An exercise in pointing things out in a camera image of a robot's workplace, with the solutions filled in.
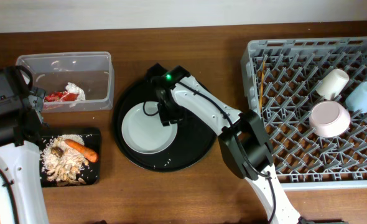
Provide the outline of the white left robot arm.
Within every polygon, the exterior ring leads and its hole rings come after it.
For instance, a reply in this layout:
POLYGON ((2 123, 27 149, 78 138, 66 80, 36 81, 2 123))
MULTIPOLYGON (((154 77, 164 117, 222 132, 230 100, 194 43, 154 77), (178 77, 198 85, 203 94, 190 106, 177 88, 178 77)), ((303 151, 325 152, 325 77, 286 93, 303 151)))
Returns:
POLYGON ((22 65, 0 69, 0 222, 48 223, 40 183, 45 90, 22 65))

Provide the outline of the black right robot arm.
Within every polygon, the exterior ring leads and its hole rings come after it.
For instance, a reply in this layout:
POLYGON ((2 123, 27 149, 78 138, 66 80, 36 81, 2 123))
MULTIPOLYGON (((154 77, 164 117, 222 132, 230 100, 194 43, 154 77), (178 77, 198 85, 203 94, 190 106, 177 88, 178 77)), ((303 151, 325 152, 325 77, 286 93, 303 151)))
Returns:
POLYGON ((147 70, 146 80, 155 90, 163 126, 181 123, 191 112, 216 134, 225 165, 252 187, 269 223, 305 221, 277 178, 271 141, 256 112, 228 106, 181 66, 166 70, 157 63, 147 70))

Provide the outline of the rice and nutshell pile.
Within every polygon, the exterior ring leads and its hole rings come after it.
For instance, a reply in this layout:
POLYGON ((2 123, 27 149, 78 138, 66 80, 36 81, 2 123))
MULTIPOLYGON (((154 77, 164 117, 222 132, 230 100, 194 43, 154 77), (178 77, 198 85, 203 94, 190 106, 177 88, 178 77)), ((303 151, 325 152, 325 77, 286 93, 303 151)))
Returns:
POLYGON ((58 187, 66 185, 87 185, 89 180, 83 171, 89 168, 89 161, 78 151, 65 144, 64 140, 71 139, 84 145, 83 137, 77 134, 64 134, 50 138, 45 149, 40 150, 40 171, 46 180, 58 187), (51 147, 59 147, 64 151, 61 158, 53 155, 51 147))

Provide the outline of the white tissue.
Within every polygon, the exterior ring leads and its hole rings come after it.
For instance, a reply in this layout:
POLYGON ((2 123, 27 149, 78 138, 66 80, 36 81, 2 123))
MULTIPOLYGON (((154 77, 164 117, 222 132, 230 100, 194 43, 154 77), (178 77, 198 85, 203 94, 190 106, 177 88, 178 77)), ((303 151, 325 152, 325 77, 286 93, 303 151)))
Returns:
POLYGON ((85 101, 85 92, 76 84, 68 82, 65 89, 68 92, 69 101, 85 101))

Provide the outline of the pink bowl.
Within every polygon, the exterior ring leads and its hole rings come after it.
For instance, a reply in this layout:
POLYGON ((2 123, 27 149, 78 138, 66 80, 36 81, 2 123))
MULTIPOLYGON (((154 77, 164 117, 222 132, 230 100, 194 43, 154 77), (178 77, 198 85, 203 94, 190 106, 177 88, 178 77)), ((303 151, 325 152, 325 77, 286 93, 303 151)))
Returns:
POLYGON ((349 112, 336 101, 322 101, 310 110, 309 123, 314 133, 333 138, 344 133, 351 122, 349 112))

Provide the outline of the orange carrot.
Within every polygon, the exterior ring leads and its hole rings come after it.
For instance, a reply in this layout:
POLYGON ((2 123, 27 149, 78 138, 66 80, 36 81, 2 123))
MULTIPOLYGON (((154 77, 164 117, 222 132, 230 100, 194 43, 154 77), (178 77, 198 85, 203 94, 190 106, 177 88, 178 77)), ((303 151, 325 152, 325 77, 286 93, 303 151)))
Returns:
POLYGON ((90 149, 89 147, 86 147, 71 139, 66 139, 64 140, 64 142, 69 147, 81 153, 88 161, 92 163, 95 163, 98 161, 99 155, 94 150, 90 149))

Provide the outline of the red snack wrapper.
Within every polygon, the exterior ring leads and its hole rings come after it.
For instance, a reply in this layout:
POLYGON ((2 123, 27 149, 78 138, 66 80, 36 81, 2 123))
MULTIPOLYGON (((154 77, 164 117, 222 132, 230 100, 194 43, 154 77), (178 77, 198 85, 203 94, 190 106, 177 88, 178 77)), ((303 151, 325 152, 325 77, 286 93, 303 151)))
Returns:
POLYGON ((46 102, 75 101, 78 94, 67 91, 54 92, 45 97, 46 102))

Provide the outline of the wooden chopstick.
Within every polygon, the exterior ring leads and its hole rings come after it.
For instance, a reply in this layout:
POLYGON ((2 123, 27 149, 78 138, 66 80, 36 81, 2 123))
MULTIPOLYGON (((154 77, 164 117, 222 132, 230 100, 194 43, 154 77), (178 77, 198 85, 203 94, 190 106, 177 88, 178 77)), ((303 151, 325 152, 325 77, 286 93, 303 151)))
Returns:
POLYGON ((265 60, 262 61, 262 70, 261 70, 261 82, 259 88, 259 110, 262 112, 262 98, 264 91, 264 77, 265 77, 265 60))

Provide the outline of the brown pine cone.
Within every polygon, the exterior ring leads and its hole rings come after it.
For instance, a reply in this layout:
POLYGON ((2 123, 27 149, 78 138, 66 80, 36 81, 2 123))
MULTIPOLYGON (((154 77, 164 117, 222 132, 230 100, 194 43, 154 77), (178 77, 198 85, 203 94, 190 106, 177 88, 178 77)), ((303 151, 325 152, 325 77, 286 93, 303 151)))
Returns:
POLYGON ((64 151, 57 146, 51 147, 50 151, 53 155, 57 156, 58 158, 61 158, 64 155, 64 151))

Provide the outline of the light blue cup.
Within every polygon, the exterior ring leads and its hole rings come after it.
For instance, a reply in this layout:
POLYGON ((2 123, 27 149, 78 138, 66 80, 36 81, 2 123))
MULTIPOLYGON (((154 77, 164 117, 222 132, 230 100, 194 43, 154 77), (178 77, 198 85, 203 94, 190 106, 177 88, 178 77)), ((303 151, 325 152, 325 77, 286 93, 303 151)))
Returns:
POLYGON ((367 82, 360 83, 345 100, 348 111, 367 113, 367 82))

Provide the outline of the grey round plate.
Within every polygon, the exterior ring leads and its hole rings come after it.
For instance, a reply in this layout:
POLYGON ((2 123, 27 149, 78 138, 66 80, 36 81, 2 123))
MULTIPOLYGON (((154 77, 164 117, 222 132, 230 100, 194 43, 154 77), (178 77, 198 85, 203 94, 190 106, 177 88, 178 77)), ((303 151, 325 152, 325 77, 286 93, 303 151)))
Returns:
POLYGON ((163 126, 157 112, 158 103, 147 101, 133 106, 124 116, 121 134, 124 142, 140 154, 156 154, 167 149, 175 140, 177 124, 163 126))

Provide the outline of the white cup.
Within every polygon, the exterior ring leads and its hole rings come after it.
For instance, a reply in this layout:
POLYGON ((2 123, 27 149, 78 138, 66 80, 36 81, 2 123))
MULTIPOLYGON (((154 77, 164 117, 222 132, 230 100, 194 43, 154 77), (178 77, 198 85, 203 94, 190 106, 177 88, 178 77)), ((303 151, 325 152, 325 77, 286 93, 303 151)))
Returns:
POLYGON ((337 97, 345 85, 349 82, 349 76, 341 69, 333 69, 322 79, 321 85, 316 92, 326 100, 333 100, 337 97))

